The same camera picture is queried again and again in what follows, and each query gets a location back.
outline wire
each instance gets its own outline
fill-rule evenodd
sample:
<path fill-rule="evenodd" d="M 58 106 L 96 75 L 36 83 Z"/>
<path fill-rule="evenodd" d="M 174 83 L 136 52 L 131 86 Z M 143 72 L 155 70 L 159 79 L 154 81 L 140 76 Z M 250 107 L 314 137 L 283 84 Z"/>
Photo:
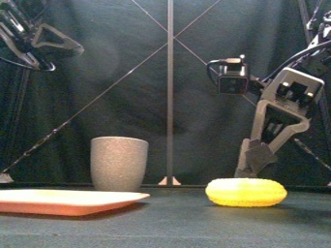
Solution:
<path fill-rule="evenodd" d="M 8 64 L 11 64 L 11 65 L 14 65 L 14 66 L 19 66 L 19 67 L 22 67 L 22 68 L 26 68 L 26 69 L 28 69 L 28 70 L 32 70 L 32 71 L 52 72 L 52 71 L 56 70 L 56 66 L 55 66 L 55 64 L 54 64 L 52 62 L 50 62 L 50 67 L 48 67 L 48 69 L 40 70 L 40 69 L 36 69 L 36 68 L 34 68 L 34 67 L 31 67 L 31 66 L 23 65 L 22 63 L 18 63 L 18 62 L 15 62 L 15 61 L 12 61 L 12 60 L 4 58 L 4 57 L 0 57 L 0 61 L 6 62 L 6 63 L 8 63 Z"/>
<path fill-rule="evenodd" d="M 302 50 L 300 52 L 298 52 L 290 59 L 286 60 L 286 62 L 275 69 L 275 71 L 263 79 L 263 82 L 267 82 L 271 78 L 274 78 L 278 75 L 278 73 L 283 70 L 283 68 L 287 67 L 298 59 L 300 59 L 302 57 L 304 57 L 307 54 L 312 53 L 314 51 L 318 51 L 322 48 L 326 48 L 329 46 L 331 46 L 331 41 L 320 43 L 312 48 L 307 48 Z"/>

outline dark table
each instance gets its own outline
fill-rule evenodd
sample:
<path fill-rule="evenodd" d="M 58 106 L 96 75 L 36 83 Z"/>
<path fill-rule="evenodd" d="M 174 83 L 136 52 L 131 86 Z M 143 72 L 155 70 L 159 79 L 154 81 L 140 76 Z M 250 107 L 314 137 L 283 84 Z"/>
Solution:
<path fill-rule="evenodd" d="M 0 247 L 331 247 L 330 194 L 242 208 L 214 205 L 203 188 L 142 192 L 151 197 L 83 217 L 0 213 Z"/>

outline gray cup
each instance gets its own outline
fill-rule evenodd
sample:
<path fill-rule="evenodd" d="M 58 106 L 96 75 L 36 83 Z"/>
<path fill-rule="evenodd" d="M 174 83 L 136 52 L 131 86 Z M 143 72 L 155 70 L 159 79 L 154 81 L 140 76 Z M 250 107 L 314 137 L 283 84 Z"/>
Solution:
<path fill-rule="evenodd" d="M 126 137 L 99 137 L 91 141 L 91 176 L 96 190 L 136 192 L 147 163 L 148 142 Z"/>

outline black backdrop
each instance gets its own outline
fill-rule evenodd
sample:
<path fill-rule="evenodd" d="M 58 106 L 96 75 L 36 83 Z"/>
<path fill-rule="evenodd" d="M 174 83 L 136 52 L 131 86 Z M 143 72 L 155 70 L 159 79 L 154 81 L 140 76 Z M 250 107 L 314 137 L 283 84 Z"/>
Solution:
<path fill-rule="evenodd" d="M 20 111 L 23 70 L 2 65 L 2 167 L 111 89 L 18 164 L 14 179 L 91 182 L 90 142 L 100 136 L 150 142 L 147 184 L 158 183 L 170 171 L 188 185 L 232 177 L 239 146 L 250 137 L 256 97 L 218 94 L 206 63 L 246 54 L 251 74 L 267 76 L 307 47 L 298 2 L 175 0 L 168 15 L 164 0 L 51 1 L 44 21 L 86 52 L 55 61 L 52 73 L 30 73 Z M 174 87 L 167 69 L 168 19 L 175 23 Z M 330 162 L 320 118 L 303 139 Z M 278 156 L 275 179 L 282 183 L 330 181 L 329 171 L 291 142 Z"/>

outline sponge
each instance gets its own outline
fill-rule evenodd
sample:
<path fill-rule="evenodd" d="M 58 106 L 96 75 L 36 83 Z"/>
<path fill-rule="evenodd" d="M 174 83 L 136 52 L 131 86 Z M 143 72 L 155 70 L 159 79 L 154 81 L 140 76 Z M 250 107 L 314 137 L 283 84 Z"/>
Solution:
<path fill-rule="evenodd" d="M 219 178 L 206 188 L 211 202 L 224 206 L 272 206 L 280 203 L 287 191 L 275 181 L 260 178 Z"/>

